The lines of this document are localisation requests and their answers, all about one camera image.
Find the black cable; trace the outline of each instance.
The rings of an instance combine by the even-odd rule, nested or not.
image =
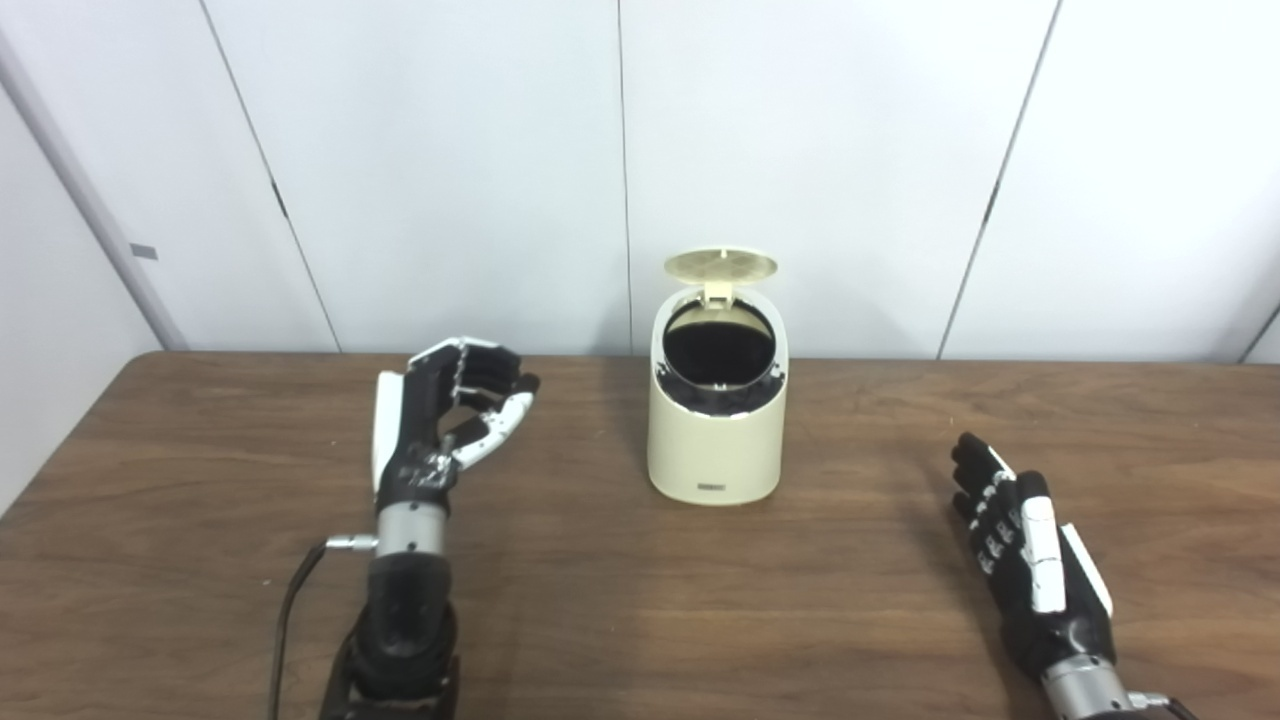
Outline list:
[[[1176,697],[1169,698],[1169,705],[1165,706],[1166,710],[1174,714],[1178,720],[1199,720],[1196,714],[1187,708],[1185,705],[1178,702]]]
[[[302,584],[307,582],[307,575],[324,557],[325,542],[320,541],[307,551],[302,564],[293,573],[288,589],[284,591],[284,600],[280,602],[280,616],[275,621],[275,655],[271,656],[271,684],[266,691],[266,720],[276,720],[280,715],[280,678],[284,675],[284,642],[289,634],[289,610],[293,609],[293,598],[297,597]]]

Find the wooden table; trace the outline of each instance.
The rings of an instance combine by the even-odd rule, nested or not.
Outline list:
[[[129,365],[0,521],[0,717],[260,717],[301,553],[372,528],[402,363]],[[1280,714],[1280,368],[797,361],[777,493],[699,509],[645,479],[643,360],[527,365],[532,414],[454,493],[463,720],[1048,720],[957,539],[963,429],[1050,478],[1132,688]],[[315,716],[365,562],[302,592],[285,717]]]

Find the trash can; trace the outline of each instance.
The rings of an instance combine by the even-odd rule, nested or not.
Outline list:
[[[666,270],[690,284],[653,324],[649,479],[695,505],[741,505],[782,473],[787,338],[777,309],[742,286],[777,272],[749,250],[677,255]]]

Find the prosthetic hand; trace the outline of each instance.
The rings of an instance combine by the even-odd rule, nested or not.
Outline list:
[[[378,378],[374,495],[378,537],[329,547],[374,550],[369,600],[334,662],[321,720],[448,720],[457,702],[457,621],[444,557],[449,489],[458,473],[502,445],[534,402],[538,378],[520,356],[458,337]],[[442,430],[451,409],[477,413]]]
[[[1111,596],[1079,533],[1059,525],[1044,477],[1021,474],[965,433],[951,450],[960,492],[952,505],[1000,609],[1000,635],[1014,664],[1038,680],[1060,720],[1121,720],[1176,700],[1125,691],[1116,675]]]

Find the silver cylinder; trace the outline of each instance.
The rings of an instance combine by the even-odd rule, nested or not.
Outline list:
[[[1106,657],[1075,655],[1051,665],[1042,678],[1059,720],[1135,710],[1116,669]]]
[[[397,502],[378,514],[376,555],[428,552],[444,555],[444,525],[449,515],[439,505]]]

